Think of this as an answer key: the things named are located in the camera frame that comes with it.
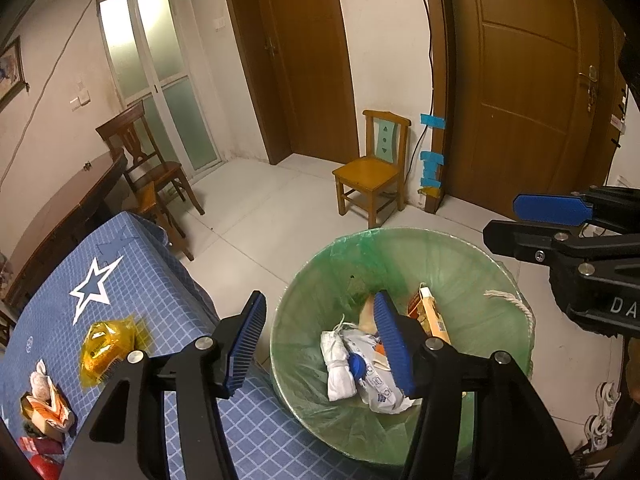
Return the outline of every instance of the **door handle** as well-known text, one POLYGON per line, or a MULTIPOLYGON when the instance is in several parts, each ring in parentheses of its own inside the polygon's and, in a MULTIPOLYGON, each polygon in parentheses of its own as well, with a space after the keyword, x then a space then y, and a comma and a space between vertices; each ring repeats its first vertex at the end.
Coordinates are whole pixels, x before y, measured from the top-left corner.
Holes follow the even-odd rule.
POLYGON ((588 74, 585 74, 585 73, 582 73, 582 72, 578 72, 578 75, 581 75, 582 77, 587 78, 592 83, 597 83, 598 82, 598 69, 596 69, 596 67, 594 67, 593 65, 589 66, 589 73, 588 74))
POLYGON ((264 43, 264 49, 267 50, 272 56, 275 56, 278 52, 278 49, 271 41, 271 37, 267 38, 267 41, 264 43))
POLYGON ((598 69, 593 65, 590 65, 588 74, 578 72, 578 76, 586 78, 589 82, 589 89, 587 90, 587 112, 591 112, 591 109, 595 106, 596 99, 598 97, 598 69))

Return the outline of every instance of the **green trash bag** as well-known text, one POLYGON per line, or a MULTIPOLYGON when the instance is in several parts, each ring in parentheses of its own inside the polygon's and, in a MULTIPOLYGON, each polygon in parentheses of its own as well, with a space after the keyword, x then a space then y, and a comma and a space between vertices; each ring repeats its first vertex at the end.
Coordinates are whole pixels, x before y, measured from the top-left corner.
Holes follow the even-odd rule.
MULTIPOLYGON (((398 310, 420 282, 431 289, 452 345, 489 357, 509 352, 530 375, 534 318, 515 280, 477 247, 443 233, 410 228, 376 229, 337 239, 296 275, 276 310, 271 332, 271 374, 276 392, 316 437, 345 455, 378 465, 404 463, 420 410, 396 415, 373 413, 359 395, 329 402, 320 334, 342 314, 358 322, 369 294, 386 288, 398 310), (508 292, 521 308, 487 290, 508 292)), ((458 459, 473 439, 474 400, 462 400, 458 459)))

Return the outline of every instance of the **checkered tablecloth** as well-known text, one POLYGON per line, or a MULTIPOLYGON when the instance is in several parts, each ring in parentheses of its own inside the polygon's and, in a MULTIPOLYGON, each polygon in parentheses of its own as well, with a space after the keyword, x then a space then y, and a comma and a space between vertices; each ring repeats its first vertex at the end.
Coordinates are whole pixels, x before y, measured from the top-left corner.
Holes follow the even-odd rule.
MULTIPOLYGON (((0 360, 0 410, 9 431, 24 435, 20 396, 43 359, 47 372, 78 418, 78 431, 100 395, 82 389, 79 349, 91 323, 133 315, 147 334, 152 356, 170 354, 218 323, 213 302, 167 250, 166 234, 155 225, 121 213, 94 231, 58 266, 31 299, 0 360), (70 295, 87 279, 94 258, 98 272, 122 257, 104 280, 108 303, 89 301, 73 325, 81 298, 70 295)), ((177 431, 175 394, 166 394, 166 446, 172 479, 185 478, 177 431)), ((240 479, 370 479, 374 473, 306 432, 276 399, 267 376, 250 369, 244 386, 220 413, 240 479)), ((67 437, 68 452, 73 439, 67 437)))

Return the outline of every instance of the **white sneaker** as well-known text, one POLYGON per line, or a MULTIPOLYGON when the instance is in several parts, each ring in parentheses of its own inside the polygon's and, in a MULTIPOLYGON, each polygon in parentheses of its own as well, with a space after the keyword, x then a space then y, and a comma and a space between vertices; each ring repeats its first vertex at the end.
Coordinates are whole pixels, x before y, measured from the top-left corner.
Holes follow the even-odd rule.
POLYGON ((611 433, 613 412, 618 400, 620 400, 620 392, 615 386, 615 383, 602 383, 596 388, 598 416, 602 420, 602 424, 606 426, 607 433, 611 433))

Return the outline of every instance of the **yellow wooden chair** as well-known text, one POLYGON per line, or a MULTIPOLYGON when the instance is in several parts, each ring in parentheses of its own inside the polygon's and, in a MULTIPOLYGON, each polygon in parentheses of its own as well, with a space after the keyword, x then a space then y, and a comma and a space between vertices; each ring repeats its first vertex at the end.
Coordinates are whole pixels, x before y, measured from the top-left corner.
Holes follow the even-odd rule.
POLYGON ((334 171, 335 189, 338 194, 338 212, 347 213, 345 200, 364 209, 369 215, 369 229, 377 227, 378 213, 392 202, 398 210, 404 209, 404 165, 406 162, 406 138, 411 121, 391 112, 364 110, 367 118, 367 155, 351 161, 334 171), (378 142, 374 142, 373 119, 379 121, 378 142), (396 126, 399 124, 399 141, 396 143, 396 126), (396 192, 388 192, 396 184, 396 192), (344 186, 351 189, 344 192, 344 186), (359 192, 367 203, 359 203, 350 194, 359 192), (376 208, 376 198, 387 198, 376 208))

